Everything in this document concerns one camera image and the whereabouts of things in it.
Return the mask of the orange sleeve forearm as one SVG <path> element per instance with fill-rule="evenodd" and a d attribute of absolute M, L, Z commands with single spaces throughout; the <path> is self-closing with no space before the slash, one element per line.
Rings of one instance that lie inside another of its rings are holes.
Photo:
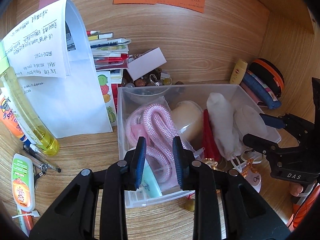
<path fill-rule="evenodd" d="M 306 189 L 304 188 L 303 192 L 298 197 L 291 195 L 293 214 L 287 223 L 287 227 L 291 231 L 299 226 L 318 196 L 319 183 L 309 185 Z"/>

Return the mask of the person right hand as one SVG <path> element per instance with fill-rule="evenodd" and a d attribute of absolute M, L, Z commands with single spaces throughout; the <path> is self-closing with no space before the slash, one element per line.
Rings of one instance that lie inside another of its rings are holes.
<path fill-rule="evenodd" d="M 298 183 L 290 183 L 289 191 L 294 197 L 298 197 L 304 190 L 304 187 Z"/>

